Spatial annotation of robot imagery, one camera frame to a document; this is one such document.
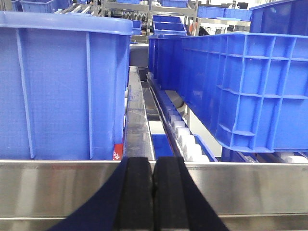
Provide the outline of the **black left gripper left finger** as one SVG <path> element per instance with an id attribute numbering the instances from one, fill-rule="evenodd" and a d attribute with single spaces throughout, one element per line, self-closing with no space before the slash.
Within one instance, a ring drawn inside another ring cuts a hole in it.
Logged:
<path id="1" fill-rule="evenodd" d="M 152 172 L 146 157 L 125 157 L 107 182 L 52 231 L 151 231 Z"/>

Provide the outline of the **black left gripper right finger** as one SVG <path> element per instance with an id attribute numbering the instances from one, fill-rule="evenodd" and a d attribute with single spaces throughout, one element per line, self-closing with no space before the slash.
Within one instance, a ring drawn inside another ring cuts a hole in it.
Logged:
<path id="1" fill-rule="evenodd" d="M 190 176 L 183 158 L 158 158 L 153 173 L 154 230 L 226 231 Z"/>

